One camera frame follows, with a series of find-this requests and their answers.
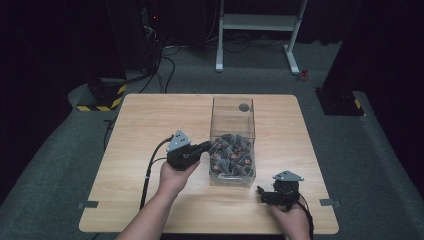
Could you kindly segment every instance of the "light wood tabletop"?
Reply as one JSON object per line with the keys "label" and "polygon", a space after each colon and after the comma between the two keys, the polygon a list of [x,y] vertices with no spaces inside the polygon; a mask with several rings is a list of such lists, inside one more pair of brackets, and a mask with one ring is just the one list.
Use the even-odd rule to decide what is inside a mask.
{"label": "light wood tabletop", "polygon": [[[292,95],[129,94],[125,97],[80,221],[84,232],[120,232],[138,213],[144,177],[156,146],[181,129],[192,144],[210,139],[214,96],[252,98],[256,179],[250,188],[210,186],[209,155],[174,202],[164,232],[280,234],[257,186],[273,191],[284,170],[304,177],[299,191],[314,218],[315,234],[334,234],[338,223],[298,101]],[[166,157],[165,144],[156,158]],[[162,162],[153,165],[146,202],[156,192]]]}

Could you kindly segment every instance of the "clear plastic container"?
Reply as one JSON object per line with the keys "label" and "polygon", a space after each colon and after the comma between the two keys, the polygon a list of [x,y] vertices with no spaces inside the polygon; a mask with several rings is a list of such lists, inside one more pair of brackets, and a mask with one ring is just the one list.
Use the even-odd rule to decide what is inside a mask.
{"label": "clear plastic container", "polygon": [[210,138],[210,184],[250,187],[256,177],[253,99],[214,97]]}

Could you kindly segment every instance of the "person's right hand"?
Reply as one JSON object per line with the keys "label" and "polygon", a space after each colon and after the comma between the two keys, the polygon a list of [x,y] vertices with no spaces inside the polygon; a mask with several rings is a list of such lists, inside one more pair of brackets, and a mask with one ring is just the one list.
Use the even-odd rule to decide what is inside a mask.
{"label": "person's right hand", "polygon": [[276,205],[268,205],[272,215],[277,220],[281,231],[290,240],[310,240],[309,223],[305,211],[298,205],[293,204],[289,211],[283,212]]}

